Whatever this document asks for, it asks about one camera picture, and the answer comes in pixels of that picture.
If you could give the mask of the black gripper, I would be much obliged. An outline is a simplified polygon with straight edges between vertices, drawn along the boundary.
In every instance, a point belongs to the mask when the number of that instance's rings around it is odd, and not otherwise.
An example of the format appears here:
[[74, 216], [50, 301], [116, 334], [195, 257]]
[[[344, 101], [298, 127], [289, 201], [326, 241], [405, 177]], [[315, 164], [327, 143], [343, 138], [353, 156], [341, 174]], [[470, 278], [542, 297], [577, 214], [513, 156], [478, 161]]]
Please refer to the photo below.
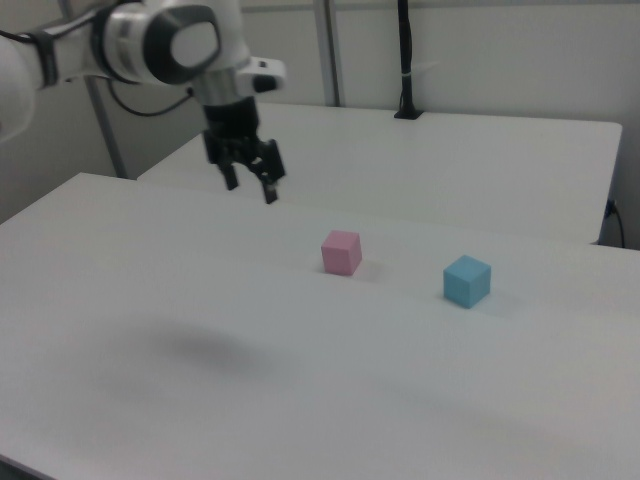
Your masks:
[[266, 204], [278, 199], [278, 182], [286, 175], [275, 140], [259, 141], [259, 116], [254, 97], [203, 107], [203, 132], [208, 161], [220, 170], [228, 191], [239, 186], [234, 162], [247, 166], [260, 180]]

